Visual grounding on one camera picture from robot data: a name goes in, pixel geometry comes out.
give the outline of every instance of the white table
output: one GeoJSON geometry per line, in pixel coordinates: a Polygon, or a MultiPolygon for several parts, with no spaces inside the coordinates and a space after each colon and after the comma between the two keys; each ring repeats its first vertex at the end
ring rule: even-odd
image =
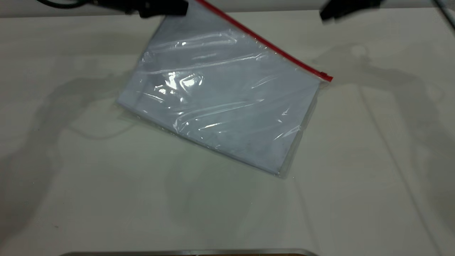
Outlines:
{"type": "Polygon", "coordinates": [[[335,77],[284,180],[114,105],[159,18],[0,20],[0,255],[455,254],[455,36],[437,11],[232,16],[335,77]]]}

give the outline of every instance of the clear plastic bag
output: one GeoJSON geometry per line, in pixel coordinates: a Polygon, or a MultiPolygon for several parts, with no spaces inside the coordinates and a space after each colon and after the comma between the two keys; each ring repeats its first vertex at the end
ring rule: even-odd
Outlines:
{"type": "Polygon", "coordinates": [[[211,8],[190,0],[185,17],[166,17],[117,102],[197,144],[283,176],[321,80],[211,8]]]}

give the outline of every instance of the black cable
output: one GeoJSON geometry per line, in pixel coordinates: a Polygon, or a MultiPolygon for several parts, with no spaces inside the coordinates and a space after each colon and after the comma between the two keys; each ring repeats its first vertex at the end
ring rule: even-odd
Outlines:
{"type": "Polygon", "coordinates": [[[73,8],[81,7],[85,4],[87,4],[88,2],[90,2],[91,0],[77,0],[77,2],[73,3],[73,4],[59,4],[59,3],[52,2],[49,0],[37,0],[37,1],[44,5],[58,8],[58,9],[73,9],[73,8]]]}
{"type": "Polygon", "coordinates": [[[436,5],[436,7],[438,7],[439,11],[444,16],[447,23],[450,25],[450,27],[452,27],[453,31],[455,32],[455,20],[450,14],[450,12],[447,10],[445,4],[440,0],[433,0],[433,3],[436,5]]]}

